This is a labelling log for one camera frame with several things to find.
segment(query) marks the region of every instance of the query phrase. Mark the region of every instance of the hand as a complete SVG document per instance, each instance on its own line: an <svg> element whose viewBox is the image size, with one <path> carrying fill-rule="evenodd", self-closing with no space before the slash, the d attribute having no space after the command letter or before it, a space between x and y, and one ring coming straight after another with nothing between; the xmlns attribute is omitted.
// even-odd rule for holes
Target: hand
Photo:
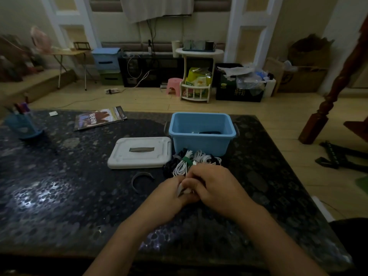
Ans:
<svg viewBox="0 0 368 276"><path fill-rule="evenodd" d="M205 181L205 186L198 177ZM204 163L191 166L182 186L195 190L205 205L236 222L245 208L255 205L231 172L222 166Z"/></svg>
<svg viewBox="0 0 368 276"><path fill-rule="evenodd" d="M145 221L147 232L171 221L185 205L200 200L194 193L177 197L178 185L184 178L179 175L163 181L136 210L134 215Z"/></svg>

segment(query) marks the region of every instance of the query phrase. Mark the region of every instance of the person's right hand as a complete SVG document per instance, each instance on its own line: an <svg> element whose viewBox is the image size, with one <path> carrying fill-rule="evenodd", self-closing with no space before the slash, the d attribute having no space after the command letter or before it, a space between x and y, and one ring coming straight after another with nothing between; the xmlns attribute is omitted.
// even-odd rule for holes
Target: person's right hand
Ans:
<svg viewBox="0 0 368 276"><path fill-rule="evenodd" d="M205 205L236 222L249 206L256 205L231 172L222 166L204 163L191 166L182 186L194 190Z"/></svg>

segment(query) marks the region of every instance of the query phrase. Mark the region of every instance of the book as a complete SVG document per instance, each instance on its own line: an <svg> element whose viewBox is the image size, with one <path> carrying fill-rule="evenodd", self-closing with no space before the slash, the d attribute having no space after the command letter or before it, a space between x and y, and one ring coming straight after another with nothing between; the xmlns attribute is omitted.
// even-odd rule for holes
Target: book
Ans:
<svg viewBox="0 0 368 276"><path fill-rule="evenodd" d="M125 120L121 106L82 113L76 116L75 131L85 130Z"/></svg>

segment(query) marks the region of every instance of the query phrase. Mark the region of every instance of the forearm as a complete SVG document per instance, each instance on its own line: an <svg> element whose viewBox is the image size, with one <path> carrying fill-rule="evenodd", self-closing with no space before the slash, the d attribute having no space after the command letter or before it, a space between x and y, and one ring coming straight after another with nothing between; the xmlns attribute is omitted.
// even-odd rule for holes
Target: forearm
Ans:
<svg viewBox="0 0 368 276"><path fill-rule="evenodd" d="M263 256L272 275L327 275L265 208L255 204L246 213L237 222Z"/></svg>
<svg viewBox="0 0 368 276"><path fill-rule="evenodd" d="M120 224L84 276L127 275L140 244L149 232L144 220L134 213Z"/></svg>

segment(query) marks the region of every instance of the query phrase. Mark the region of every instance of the plastic stool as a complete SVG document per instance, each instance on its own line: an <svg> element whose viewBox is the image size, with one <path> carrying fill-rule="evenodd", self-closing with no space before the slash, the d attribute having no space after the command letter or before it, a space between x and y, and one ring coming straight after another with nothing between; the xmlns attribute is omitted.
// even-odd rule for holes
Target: plastic stool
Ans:
<svg viewBox="0 0 368 276"><path fill-rule="evenodd" d="M182 82L182 80L182 78L169 78L168 87L166 88L166 94L169 94L171 88L174 88L176 96L180 97L180 83Z"/></svg>

